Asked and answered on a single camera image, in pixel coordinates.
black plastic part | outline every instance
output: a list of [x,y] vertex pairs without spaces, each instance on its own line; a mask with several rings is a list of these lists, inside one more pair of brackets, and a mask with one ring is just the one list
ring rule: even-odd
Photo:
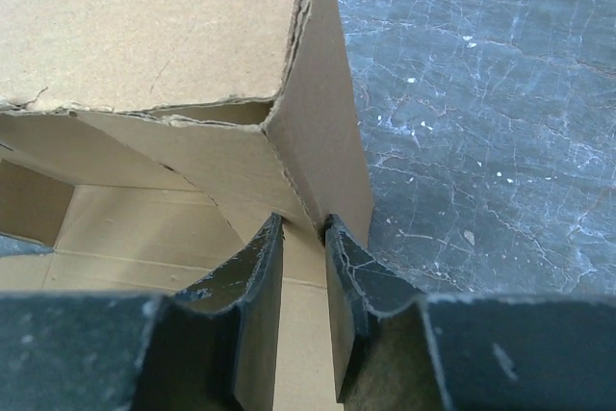
[[281,217],[176,297],[0,295],[0,409],[270,411]]
[[336,217],[326,249],[346,411],[616,409],[616,298],[422,295]]

white speck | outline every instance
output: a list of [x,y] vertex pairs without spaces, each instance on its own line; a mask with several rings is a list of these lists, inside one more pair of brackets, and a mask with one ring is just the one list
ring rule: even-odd
[[464,238],[466,238],[466,241],[471,243],[471,245],[475,245],[475,235],[472,231],[464,230]]
[[500,345],[492,344],[492,353],[499,362],[499,366],[504,372],[504,375],[506,375],[512,382],[518,380],[518,375],[514,371],[515,365],[513,360],[511,360],[509,355],[507,355],[507,352],[504,351]]
[[152,318],[156,314],[158,304],[154,300],[148,300],[141,306],[141,312],[146,318]]

blue surface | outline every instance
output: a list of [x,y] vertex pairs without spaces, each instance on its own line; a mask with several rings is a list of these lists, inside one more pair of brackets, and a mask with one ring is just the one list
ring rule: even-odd
[[616,293],[616,0],[340,7],[377,258],[430,292]]

open cardboard box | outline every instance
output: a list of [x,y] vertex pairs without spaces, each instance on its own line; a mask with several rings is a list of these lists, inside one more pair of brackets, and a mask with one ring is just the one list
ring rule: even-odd
[[0,289],[172,293],[286,219],[279,410],[337,409],[323,221],[372,213],[337,0],[0,0]]

cardboard box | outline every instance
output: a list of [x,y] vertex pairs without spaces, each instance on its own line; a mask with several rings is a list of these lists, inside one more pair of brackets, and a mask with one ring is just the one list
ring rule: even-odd
[[285,225],[276,409],[338,409],[323,221],[372,213],[337,0],[0,0],[1,289],[186,287]]

